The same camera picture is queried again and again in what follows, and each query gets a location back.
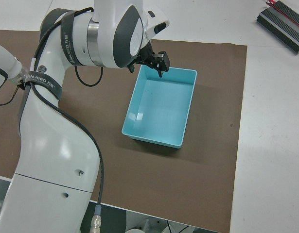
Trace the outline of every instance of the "metal ring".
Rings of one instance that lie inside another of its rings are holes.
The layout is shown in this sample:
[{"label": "metal ring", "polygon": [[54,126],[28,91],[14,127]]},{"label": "metal ring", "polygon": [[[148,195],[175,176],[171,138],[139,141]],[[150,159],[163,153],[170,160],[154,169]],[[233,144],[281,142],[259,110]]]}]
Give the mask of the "metal ring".
[{"label": "metal ring", "polygon": [[87,44],[88,44],[88,52],[92,62],[99,67],[103,67],[103,62],[100,57],[100,53],[98,50],[97,44],[97,35],[99,31],[100,24],[94,22],[92,19],[88,25],[88,34],[87,34]]}]

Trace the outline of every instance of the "brown paper sheet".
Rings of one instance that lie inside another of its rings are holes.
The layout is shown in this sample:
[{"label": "brown paper sheet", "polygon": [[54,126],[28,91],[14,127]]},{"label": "brown paper sheet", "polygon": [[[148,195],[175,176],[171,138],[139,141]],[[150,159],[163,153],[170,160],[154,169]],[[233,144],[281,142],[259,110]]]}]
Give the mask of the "brown paper sheet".
[{"label": "brown paper sheet", "polygon": [[[37,32],[0,31],[0,44],[29,67]],[[60,107],[82,122],[96,138],[105,161],[102,202],[212,231],[227,233],[233,196],[246,46],[153,41],[167,51],[172,67],[198,72],[181,149],[132,140],[122,135],[125,114],[139,67],[104,71],[97,87],[85,87],[73,68],[65,76]],[[98,67],[80,67],[94,83]],[[15,87],[0,90],[0,102]],[[20,138],[17,114],[22,91],[0,107],[0,175],[15,171]],[[98,196],[99,183],[92,199]]]}]

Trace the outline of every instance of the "white table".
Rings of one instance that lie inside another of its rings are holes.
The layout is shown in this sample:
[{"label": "white table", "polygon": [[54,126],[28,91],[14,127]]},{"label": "white table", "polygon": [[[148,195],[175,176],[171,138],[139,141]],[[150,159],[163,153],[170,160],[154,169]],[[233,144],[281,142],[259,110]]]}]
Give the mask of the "white table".
[{"label": "white table", "polygon": [[[158,39],[248,45],[230,232],[299,232],[299,55],[256,23],[265,1],[153,2],[171,22]],[[284,3],[299,12],[299,1]],[[0,30],[39,31],[51,9],[88,6],[0,1]]]}]

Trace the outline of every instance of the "blue bin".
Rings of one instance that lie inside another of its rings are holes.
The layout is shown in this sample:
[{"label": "blue bin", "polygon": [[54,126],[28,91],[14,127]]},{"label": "blue bin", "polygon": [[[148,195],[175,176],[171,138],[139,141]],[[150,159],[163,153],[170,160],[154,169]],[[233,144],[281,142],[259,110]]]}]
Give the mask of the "blue bin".
[{"label": "blue bin", "polygon": [[130,138],[181,148],[197,71],[170,68],[160,78],[141,66],[122,133]]}]

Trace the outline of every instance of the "cable connector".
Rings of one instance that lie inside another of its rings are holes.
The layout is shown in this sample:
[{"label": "cable connector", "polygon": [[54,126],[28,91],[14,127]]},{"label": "cable connector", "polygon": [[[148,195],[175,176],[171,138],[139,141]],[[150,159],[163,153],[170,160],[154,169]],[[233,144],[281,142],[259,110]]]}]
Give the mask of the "cable connector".
[{"label": "cable connector", "polygon": [[101,216],[94,215],[91,221],[90,233],[100,233],[101,224],[102,224]]}]

